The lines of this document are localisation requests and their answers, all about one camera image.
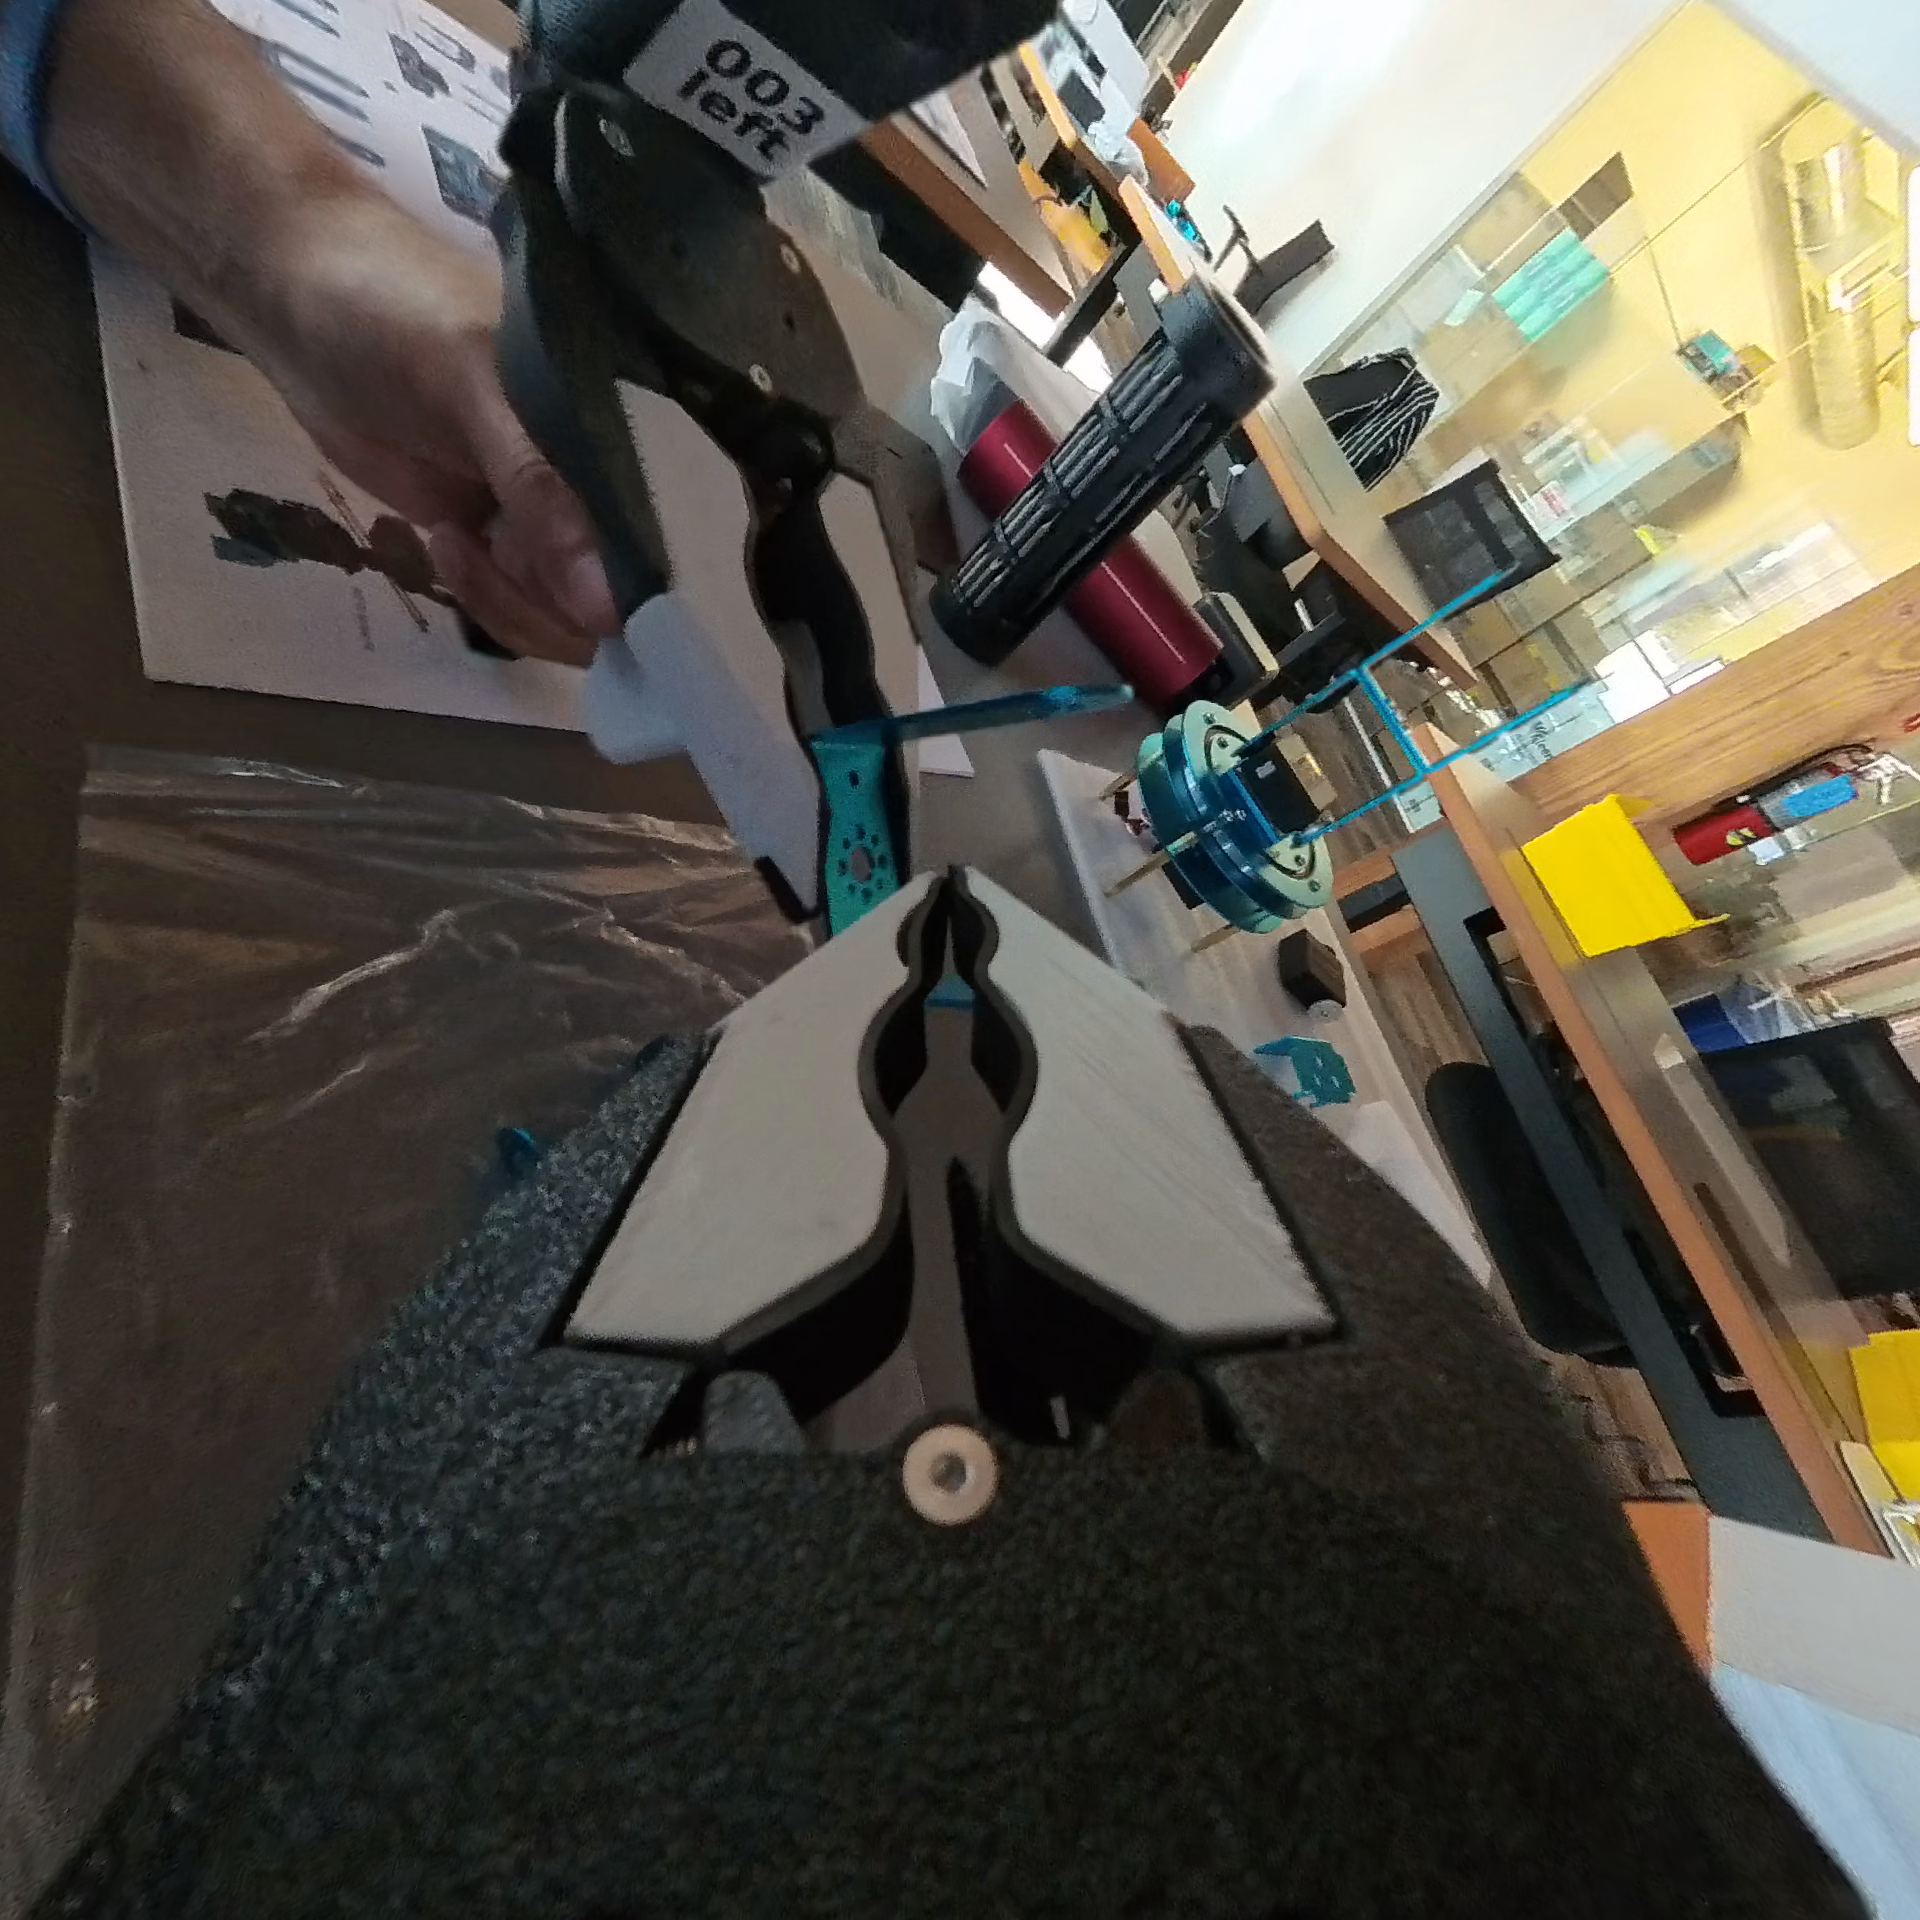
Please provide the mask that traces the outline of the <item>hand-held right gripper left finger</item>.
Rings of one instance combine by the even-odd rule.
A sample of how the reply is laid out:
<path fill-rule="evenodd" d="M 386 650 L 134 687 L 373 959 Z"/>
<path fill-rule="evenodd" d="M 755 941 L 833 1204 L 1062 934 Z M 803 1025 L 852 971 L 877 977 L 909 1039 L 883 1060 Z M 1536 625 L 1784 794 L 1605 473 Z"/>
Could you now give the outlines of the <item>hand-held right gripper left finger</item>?
<path fill-rule="evenodd" d="M 758 1374 L 810 1424 L 904 1346 L 900 1110 L 927 1078 L 950 881 L 915 877 L 716 1030 L 583 1270 L 567 1344 Z"/>

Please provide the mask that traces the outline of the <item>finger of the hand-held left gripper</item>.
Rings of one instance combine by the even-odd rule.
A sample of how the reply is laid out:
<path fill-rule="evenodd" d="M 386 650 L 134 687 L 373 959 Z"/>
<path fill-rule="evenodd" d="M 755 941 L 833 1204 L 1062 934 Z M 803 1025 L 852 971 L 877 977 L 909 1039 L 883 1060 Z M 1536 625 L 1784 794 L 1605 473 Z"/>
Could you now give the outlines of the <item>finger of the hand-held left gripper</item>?
<path fill-rule="evenodd" d="M 916 689 L 918 554 L 886 444 L 796 443 L 751 473 L 751 748 L 893 723 Z"/>
<path fill-rule="evenodd" d="M 693 599 L 647 601 L 588 673 L 586 730 L 613 766 L 684 753 L 789 916 L 824 915 L 822 787 L 753 608 L 735 624 Z"/>

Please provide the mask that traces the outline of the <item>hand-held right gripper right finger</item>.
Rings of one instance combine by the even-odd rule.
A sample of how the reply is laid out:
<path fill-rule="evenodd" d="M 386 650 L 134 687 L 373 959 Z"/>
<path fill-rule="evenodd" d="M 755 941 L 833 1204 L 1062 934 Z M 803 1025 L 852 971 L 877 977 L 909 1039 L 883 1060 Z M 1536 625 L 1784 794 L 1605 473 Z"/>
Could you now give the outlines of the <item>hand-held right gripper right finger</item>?
<path fill-rule="evenodd" d="M 1096 1433 L 1142 1380 L 1323 1344 L 1339 1310 L 1184 1025 L 984 872 L 961 872 L 971 1071 L 971 1383 L 1005 1433 Z"/>

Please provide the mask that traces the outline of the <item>teal metal U bracket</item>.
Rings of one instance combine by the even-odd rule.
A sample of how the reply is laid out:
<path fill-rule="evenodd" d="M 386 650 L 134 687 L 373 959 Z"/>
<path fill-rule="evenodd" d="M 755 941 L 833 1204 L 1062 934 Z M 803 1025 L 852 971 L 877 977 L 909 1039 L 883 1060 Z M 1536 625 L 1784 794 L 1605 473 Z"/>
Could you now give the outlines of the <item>teal metal U bracket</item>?
<path fill-rule="evenodd" d="M 1069 716 L 1104 716 L 1133 698 L 1133 687 L 1126 684 L 1067 684 L 913 716 L 870 716 L 812 735 L 810 760 L 824 803 L 824 938 L 835 941 L 883 904 L 893 900 L 909 877 L 911 799 L 904 750 L 927 737 L 998 734 Z"/>

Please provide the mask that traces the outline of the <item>large clear plastic bag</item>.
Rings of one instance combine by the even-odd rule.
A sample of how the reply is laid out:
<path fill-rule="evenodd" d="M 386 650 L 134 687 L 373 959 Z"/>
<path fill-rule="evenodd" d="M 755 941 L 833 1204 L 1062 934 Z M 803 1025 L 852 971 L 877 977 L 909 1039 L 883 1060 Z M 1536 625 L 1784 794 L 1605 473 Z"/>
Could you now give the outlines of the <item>large clear plastic bag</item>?
<path fill-rule="evenodd" d="M 93 750 L 4 1561 L 4 1917 L 201 1669 L 343 1369 L 648 1044 L 806 950 L 734 840 Z"/>

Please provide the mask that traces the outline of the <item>wooden desk with grey panel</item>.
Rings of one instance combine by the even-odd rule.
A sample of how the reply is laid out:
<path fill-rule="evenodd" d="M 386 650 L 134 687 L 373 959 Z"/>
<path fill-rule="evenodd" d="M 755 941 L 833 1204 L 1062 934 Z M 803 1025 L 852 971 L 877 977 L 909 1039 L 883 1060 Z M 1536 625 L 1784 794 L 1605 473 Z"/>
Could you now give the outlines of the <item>wooden desk with grey panel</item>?
<path fill-rule="evenodd" d="M 1864 1495 L 1846 1301 L 1635 950 L 1587 957 L 1525 860 L 1546 817 L 1433 727 L 1443 813 L 1395 854 L 1442 970 L 1694 1490 L 1899 1559 Z"/>

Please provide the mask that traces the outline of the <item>dark grey desk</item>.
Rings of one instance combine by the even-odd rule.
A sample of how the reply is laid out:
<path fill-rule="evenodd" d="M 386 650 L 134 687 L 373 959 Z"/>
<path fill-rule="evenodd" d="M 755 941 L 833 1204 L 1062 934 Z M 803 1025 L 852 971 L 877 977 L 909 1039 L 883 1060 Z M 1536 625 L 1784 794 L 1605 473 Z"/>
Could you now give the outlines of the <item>dark grey desk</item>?
<path fill-rule="evenodd" d="M 80 240 L 4 180 L 4 1559 L 25 1474 L 34 1278 L 49 1220 L 77 810 L 93 750 L 641 815 L 716 829 L 682 760 L 616 773 L 581 746 L 510 746 L 379 712 L 352 744 L 318 705 L 150 684 L 141 670 L 93 276 Z"/>

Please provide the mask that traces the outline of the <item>red round object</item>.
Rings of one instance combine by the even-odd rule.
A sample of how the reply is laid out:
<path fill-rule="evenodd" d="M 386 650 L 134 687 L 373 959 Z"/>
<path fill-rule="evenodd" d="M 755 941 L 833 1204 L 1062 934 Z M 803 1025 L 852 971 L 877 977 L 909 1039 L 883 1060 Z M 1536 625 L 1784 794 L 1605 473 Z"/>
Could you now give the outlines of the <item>red round object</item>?
<path fill-rule="evenodd" d="M 962 455 L 959 483 L 994 517 L 1040 473 L 1055 437 L 1033 407 L 1010 398 Z M 1221 702 L 1232 684 L 1227 652 L 1135 538 L 1124 538 L 1067 595 L 1069 617 L 1142 705 L 1168 719 L 1195 702 Z"/>

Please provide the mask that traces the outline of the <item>white plastic wrap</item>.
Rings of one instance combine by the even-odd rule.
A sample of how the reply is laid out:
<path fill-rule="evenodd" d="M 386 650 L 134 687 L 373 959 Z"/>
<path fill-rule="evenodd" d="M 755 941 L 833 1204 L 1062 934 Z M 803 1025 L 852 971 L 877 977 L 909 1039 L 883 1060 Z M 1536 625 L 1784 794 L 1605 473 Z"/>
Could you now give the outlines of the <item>white plastic wrap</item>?
<path fill-rule="evenodd" d="M 1040 354 L 994 306 L 970 299 L 939 334 L 939 357 L 927 389 L 934 423 L 957 451 L 971 451 L 1014 402 L 1051 420 L 1051 375 Z"/>

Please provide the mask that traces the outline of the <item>black ribbed cylinder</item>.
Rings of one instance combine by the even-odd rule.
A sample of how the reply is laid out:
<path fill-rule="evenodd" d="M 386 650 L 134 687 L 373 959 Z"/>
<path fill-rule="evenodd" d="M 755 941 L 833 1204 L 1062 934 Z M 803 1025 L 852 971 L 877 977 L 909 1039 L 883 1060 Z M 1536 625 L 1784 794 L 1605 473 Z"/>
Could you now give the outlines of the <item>black ribbed cylinder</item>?
<path fill-rule="evenodd" d="M 985 666 L 1009 659 L 1275 384 L 1262 329 L 1197 269 L 1161 306 L 1161 333 L 936 585 L 932 611 L 950 641 Z"/>

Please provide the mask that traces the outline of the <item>white foam sheet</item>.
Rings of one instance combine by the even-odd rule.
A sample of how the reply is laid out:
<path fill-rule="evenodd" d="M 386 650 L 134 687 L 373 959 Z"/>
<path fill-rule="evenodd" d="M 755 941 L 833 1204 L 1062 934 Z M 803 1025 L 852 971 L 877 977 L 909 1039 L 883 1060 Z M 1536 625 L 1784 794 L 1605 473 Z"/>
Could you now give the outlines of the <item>white foam sheet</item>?
<path fill-rule="evenodd" d="M 1470 1273 L 1493 1287 L 1495 1262 L 1433 1135 L 1426 1099 L 1388 1035 L 1379 998 L 1332 916 L 1319 911 L 1298 927 L 1332 950 L 1342 971 L 1346 1003 L 1321 1018 L 1284 989 L 1280 934 L 1236 934 L 1221 947 L 1200 952 L 1216 922 L 1191 913 L 1166 877 L 1145 877 L 1111 897 L 1108 888 L 1147 861 L 1143 842 L 1104 798 L 1111 776 L 1056 751 L 1044 751 L 1040 771 L 1069 865 L 1111 968 L 1161 998 L 1177 1018 L 1220 1032 L 1245 1055 L 1289 1037 L 1332 1046 L 1355 1092 L 1317 1115 L 1321 1126 L 1418 1206 Z"/>

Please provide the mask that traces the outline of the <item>assembly instruction manual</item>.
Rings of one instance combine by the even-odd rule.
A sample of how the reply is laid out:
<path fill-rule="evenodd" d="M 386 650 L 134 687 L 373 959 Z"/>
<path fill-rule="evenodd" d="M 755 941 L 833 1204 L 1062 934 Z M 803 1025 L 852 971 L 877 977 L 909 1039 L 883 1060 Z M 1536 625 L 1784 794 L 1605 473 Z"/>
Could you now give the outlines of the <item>assembly instruction manual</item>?
<path fill-rule="evenodd" d="M 267 72 L 393 201 L 483 253 L 510 114 L 499 4 L 221 4 Z M 521 748 L 581 746 L 584 677 L 485 659 L 427 546 L 327 464 L 269 382 L 151 278 L 91 249 L 109 420 L 150 682 L 315 703 Z"/>

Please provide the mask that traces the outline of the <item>red fire extinguisher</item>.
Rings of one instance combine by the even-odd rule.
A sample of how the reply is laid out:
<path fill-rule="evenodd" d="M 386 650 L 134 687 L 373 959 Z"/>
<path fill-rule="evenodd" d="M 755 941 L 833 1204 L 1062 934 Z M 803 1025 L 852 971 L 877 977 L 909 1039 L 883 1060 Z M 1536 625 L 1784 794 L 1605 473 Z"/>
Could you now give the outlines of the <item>red fire extinguisher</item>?
<path fill-rule="evenodd" d="M 1676 849 L 1694 867 L 1741 853 L 1780 833 L 1798 829 L 1860 798 L 1876 751 L 1866 744 L 1828 750 L 1770 776 L 1672 829 Z"/>

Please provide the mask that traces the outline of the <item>wooden pillar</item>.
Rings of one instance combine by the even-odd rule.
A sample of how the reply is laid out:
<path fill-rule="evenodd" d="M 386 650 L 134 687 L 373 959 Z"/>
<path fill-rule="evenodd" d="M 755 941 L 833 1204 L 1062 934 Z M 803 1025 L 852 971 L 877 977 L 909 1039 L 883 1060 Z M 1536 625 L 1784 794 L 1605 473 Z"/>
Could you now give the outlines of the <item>wooden pillar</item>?
<path fill-rule="evenodd" d="M 1919 569 L 1525 773 L 1548 822 L 1607 798 L 1665 829 L 1841 748 L 1919 742 Z"/>

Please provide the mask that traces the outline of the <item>teal metal bracket block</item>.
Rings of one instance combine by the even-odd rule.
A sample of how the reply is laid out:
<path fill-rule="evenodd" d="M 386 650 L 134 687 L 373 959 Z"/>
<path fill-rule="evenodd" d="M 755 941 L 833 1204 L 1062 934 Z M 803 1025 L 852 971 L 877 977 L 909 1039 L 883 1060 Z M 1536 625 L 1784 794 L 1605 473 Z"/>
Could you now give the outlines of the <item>teal metal bracket block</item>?
<path fill-rule="evenodd" d="M 1282 1037 L 1257 1046 L 1252 1062 L 1310 1112 L 1346 1108 L 1356 1099 L 1356 1081 L 1335 1044 Z"/>

